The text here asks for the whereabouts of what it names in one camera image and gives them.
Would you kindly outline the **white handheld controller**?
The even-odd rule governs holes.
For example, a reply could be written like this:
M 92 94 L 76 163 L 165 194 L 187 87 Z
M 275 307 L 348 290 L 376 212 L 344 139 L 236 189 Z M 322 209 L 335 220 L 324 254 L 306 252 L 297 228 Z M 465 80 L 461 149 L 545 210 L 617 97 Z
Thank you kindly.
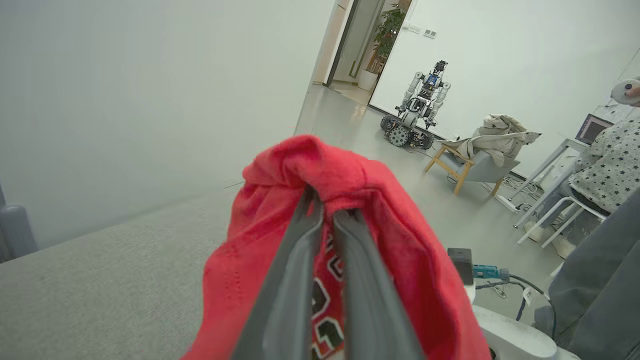
M 622 105 L 633 107 L 640 106 L 640 98 L 626 97 L 626 90 L 631 88 L 633 85 L 640 85 L 640 76 L 625 79 L 616 84 L 610 92 L 610 97 L 615 100 L 615 102 Z

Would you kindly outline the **grey wheeled robot with arms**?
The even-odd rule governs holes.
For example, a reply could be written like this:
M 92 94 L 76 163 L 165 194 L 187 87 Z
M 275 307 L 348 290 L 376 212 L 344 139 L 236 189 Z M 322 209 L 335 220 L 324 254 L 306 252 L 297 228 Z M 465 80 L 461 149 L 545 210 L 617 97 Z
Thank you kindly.
M 435 137 L 429 129 L 437 125 L 435 117 L 451 88 L 444 80 L 447 66 L 447 61 L 440 60 L 428 74 L 416 72 L 395 108 L 397 114 L 382 117 L 381 130 L 391 145 L 421 150 L 432 147 Z

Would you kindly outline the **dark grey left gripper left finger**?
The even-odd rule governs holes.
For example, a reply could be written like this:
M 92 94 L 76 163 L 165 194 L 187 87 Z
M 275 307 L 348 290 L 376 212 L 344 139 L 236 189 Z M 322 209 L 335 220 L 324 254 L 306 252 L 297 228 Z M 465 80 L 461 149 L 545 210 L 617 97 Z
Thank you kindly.
M 322 244 L 323 204 L 304 190 L 270 264 L 231 360 L 310 360 L 314 260 Z

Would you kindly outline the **white table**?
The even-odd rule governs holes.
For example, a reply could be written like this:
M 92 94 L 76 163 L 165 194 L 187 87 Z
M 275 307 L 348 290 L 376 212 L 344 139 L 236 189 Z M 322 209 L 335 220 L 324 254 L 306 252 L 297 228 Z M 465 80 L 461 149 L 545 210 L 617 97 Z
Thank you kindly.
M 532 217 L 534 213 L 537 210 L 539 210 L 539 208 L 544 204 L 544 202 L 546 202 L 547 198 L 560 186 L 560 184 L 562 184 L 563 180 L 571 173 L 571 170 L 573 169 L 573 166 L 577 161 L 579 155 L 585 152 L 585 150 L 587 150 L 589 147 L 590 145 L 584 144 L 580 141 L 577 141 L 576 139 L 567 137 L 551 153 L 551 155 L 549 155 L 542 162 L 542 164 L 538 166 L 537 169 L 535 169 L 532 175 L 530 175 L 528 178 L 526 178 L 523 182 L 520 183 L 520 185 L 515 189 L 515 192 L 514 194 L 512 194 L 512 196 L 506 197 L 510 199 L 511 202 L 513 202 L 513 200 L 520 193 L 525 191 L 525 189 L 528 186 L 530 186 L 531 184 L 534 184 L 535 182 L 537 182 L 537 180 L 544 178 L 547 174 L 550 174 L 551 170 L 554 170 L 555 168 L 557 168 L 558 171 L 560 171 L 560 174 L 557 177 L 555 177 L 553 182 L 551 183 L 550 188 L 548 190 L 545 190 L 543 194 L 535 201 L 535 203 L 530 205 L 528 210 L 520 209 L 519 213 L 516 213 L 519 215 L 519 218 L 513 225 L 515 229 L 518 229 L 519 227 L 524 225 L 526 220 Z M 561 165 L 558 167 L 555 166 L 555 163 L 558 161 L 558 159 L 563 157 L 564 158 L 568 157 L 570 159 L 570 162 L 568 162 L 565 166 L 561 166 Z

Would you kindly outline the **red shorts with white band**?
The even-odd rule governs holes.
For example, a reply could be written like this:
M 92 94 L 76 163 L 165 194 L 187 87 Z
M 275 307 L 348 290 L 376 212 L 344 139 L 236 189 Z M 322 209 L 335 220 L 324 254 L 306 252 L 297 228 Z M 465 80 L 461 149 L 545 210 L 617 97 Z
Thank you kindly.
M 201 326 L 181 360 L 231 357 L 307 186 L 324 205 L 309 359 L 337 359 L 345 350 L 345 265 L 332 244 L 333 216 L 353 208 L 362 211 L 427 359 L 492 360 L 454 264 L 382 162 L 306 134 L 259 153 L 242 175 L 227 238 L 203 271 Z

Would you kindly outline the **green potted plant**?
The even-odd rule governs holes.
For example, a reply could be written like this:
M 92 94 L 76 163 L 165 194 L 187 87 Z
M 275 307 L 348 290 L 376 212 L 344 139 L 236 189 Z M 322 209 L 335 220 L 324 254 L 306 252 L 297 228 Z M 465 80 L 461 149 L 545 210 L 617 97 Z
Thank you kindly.
M 374 60 L 382 62 L 388 59 L 408 11 L 408 4 L 395 3 L 391 9 L 381 13 L 382 22 L 375 28 Z

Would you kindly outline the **grey trousers leg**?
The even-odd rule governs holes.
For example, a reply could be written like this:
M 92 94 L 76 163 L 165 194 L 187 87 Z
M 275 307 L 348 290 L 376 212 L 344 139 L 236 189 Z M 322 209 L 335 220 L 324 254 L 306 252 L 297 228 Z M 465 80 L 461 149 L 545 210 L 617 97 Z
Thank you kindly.
M 534 326 L 581 360 L 640 360 L 640 189 L 570 253 Z

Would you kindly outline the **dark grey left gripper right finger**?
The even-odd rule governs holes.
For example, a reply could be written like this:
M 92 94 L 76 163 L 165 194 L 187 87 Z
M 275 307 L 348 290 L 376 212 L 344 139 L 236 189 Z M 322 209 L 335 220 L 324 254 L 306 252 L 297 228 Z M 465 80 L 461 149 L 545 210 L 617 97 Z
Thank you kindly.
M 345 360 L 426 360 L 361 210 L 333 216 L 345 266 Z

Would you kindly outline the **dark door frame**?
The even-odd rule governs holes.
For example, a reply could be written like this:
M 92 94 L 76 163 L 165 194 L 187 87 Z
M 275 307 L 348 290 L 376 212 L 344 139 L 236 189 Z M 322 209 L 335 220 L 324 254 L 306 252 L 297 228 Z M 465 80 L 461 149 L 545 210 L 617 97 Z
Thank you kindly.
M 357 12 L 359 2 L 360 0 L 348 0 L 346 4 L 347 6 L 343 10 L 344 16 L 338 34 L 339 37 L 336 41 L 336 46 L 334 47 L 331 66 L 327 71 L 326 80 L 325 82 L 323 82 L 323 85 L 327 88 L 331 87 L 334 82 L 335 75 L 338 71 L 339 62 L 342 57 L 343 48 L 345 47 L 350 27 L 355 17 L 355 13 Z

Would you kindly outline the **white plant pot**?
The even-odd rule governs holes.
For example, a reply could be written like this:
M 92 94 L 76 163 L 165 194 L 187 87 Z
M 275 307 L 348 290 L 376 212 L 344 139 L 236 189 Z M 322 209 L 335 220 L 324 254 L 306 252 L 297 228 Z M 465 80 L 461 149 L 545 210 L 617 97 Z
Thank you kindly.
M 357 87 L 366 92 L 371 92 L 377 84 L 378 73 L 375 71 L 368 71 L 366 69 L 360 69 L 357 77 Z

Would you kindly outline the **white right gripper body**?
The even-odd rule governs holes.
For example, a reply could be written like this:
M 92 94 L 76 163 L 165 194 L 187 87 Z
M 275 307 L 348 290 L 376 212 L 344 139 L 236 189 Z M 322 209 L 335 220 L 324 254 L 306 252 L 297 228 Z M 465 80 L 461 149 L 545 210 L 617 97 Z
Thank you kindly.
M 492 360 L 581 360 L 536 328 L 473 305 Z

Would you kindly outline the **seated person in star-print shirt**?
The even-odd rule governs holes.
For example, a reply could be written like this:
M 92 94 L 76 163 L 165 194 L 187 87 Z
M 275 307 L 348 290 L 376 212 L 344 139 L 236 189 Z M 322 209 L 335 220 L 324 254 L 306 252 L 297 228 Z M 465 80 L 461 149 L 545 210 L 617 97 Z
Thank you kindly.
M 604 217 L 640 189 L 640 116 L 618 121 L 602 131 L 581 153 L 572 172 L 546 199 L 536 221 L 525 224 L 528 238 L 545 242 L 553 234 L 551 225 L 571 206 L 573 196 Z

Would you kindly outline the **white power strip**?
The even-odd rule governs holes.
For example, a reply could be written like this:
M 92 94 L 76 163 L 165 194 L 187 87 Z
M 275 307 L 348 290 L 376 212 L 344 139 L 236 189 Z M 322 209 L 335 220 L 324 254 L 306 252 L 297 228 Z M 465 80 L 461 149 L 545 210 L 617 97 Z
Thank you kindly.
M 505 196 L 497 194 L 496 196 L 494 196 L 494 199 L 497 200 L 501 205 L 503 205 L 503 207 L 510 210 L 510 212 L 512 212 L 513 214 L 518 214 L 521 211 L 516 205 L 514 205 L 514 203 L 512 203 L 509 198 L 506 198 Z

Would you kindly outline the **open laptop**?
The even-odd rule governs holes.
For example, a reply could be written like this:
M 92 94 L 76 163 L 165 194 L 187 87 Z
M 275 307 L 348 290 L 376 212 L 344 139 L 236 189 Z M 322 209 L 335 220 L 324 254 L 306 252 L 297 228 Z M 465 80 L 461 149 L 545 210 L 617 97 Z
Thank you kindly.
M 601 132 L 613 125 L 614 123 L 589 113 L 585 117 L 574 139 L 590 146 L 595 142 Z

